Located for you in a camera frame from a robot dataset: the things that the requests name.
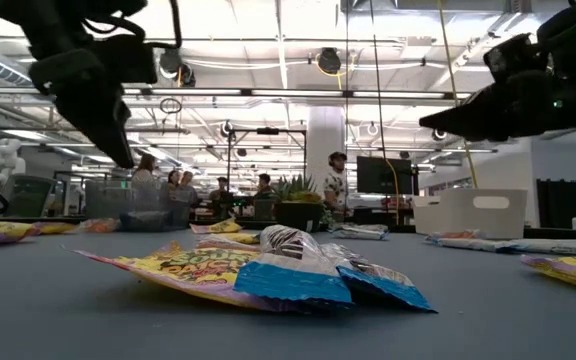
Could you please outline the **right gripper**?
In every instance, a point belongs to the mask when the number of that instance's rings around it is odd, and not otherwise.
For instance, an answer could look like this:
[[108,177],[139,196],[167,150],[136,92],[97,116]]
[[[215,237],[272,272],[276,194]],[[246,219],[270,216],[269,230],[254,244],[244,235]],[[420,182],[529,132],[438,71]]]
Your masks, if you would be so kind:
[[511,76],[480,89],[453,108],[420,118],[419,125],[471,142],[504,142],[576,129],[576,76],[536,71]]

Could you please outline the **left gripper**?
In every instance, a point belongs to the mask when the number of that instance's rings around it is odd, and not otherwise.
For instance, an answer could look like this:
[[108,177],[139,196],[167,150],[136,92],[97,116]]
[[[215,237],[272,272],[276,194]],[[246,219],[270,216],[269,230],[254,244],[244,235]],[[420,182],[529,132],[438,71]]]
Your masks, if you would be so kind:
[[59,114],[122,168],[134,166],[125,124],[131,112],[113,70],[112,37],[83,29],[30,29],[29,68],[34,86],[55,97]]

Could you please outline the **red gummy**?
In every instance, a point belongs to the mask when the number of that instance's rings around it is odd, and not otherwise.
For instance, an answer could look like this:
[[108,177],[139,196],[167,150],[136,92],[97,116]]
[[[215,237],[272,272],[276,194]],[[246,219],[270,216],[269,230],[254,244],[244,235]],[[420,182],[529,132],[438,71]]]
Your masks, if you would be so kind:
[[112,233],[121,225],[116,218],[89,219],[79,224],[78,230],[84,233]]
[[427,240],[439,240],[442,238],[457,238],[457,239],[482,239],[485,237],[485,234],[479,230],[464,230],[464,231],[455,231],[455,232],[434,232],[429,234],[426,239]]

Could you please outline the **dark translucent plastic bin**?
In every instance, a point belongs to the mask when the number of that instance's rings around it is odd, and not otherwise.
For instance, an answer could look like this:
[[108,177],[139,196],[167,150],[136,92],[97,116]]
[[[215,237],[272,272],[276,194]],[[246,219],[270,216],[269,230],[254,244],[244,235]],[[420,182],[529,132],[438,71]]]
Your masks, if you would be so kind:
[[159,198],[151,202],[137,200],[129,181],[87,181],[84,214],[87,219],[119,219],[120,214],[134,211],[169,211],[172,213],[172,223],[166,231],[186,229],[190,219],[190,204],[181,199],[178,189],[169,193],[167,184],[161,183]]

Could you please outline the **grey green chair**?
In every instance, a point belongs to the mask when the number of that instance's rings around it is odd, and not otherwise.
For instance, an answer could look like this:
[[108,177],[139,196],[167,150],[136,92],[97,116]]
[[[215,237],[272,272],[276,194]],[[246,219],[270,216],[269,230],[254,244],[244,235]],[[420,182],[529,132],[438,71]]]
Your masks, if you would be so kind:
[[4,217],[41,217],[57,181],[26,174],[10,175],[1,194],[8,201]]

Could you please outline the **white robot figure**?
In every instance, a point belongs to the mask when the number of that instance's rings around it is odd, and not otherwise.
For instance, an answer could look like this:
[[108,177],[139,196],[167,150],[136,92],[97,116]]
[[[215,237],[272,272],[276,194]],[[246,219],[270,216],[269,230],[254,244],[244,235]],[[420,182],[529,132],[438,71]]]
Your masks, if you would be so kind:
[[0,185],[4,185],[11,175],[26,173],[26,162],[19,156],[21,146],[18,139],[0,140]]

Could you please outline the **dark cabinet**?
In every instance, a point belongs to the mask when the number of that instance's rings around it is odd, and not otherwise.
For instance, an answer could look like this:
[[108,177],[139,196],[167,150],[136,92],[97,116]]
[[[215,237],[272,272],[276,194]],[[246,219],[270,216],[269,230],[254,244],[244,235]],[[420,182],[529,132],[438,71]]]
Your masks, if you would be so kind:
[[576,181],[537,179],[541,228],[571,229],[576,217]]

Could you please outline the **black monitor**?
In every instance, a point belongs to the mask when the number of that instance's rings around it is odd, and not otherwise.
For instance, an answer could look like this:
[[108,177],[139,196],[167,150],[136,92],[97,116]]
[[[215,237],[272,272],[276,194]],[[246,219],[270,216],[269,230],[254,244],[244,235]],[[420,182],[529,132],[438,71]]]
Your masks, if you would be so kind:
[[357,191],[413,195],[414,170],[410,160],[358,157]]

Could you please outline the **potted succulent plant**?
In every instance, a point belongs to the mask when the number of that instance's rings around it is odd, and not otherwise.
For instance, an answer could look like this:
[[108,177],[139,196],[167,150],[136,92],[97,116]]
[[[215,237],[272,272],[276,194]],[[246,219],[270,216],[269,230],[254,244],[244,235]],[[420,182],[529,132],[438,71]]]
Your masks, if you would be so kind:
[[273,186],[273,191],[278,198],[273,209],[278,224],[307,233],[332,228],[332,211],[317,192],[317,185],[310,175],[281,177]]

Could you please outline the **black frame stand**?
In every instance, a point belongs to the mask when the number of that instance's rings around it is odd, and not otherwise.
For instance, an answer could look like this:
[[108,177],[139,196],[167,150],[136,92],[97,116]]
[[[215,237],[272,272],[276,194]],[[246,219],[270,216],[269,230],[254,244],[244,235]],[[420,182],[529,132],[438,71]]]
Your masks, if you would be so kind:
[[[307,175],[307,154],[308,151],[306,149],[307,146],[307,131],[306,130],[291,130],[291,129],[279,129],[275,127],[260,127],[254,129],[254,132],[257,135],[270,135],[276,136],[279,134],[286,134],[289,138],[294,138],[294,134],[300,134],[303,137],[303,142],[299,143],[297,140],[294,142],[297,145],[302,147],[303,151],[303,177]],[[243,140],[248,134],[250,130],[245,129],[235,129],[232,128],[227,132],[227,165],[226,165],[226,177],[227,177],[227,191],[231,191],[231,167],[232,167],[232,150],[236,144],[238,144],[241,140]]]

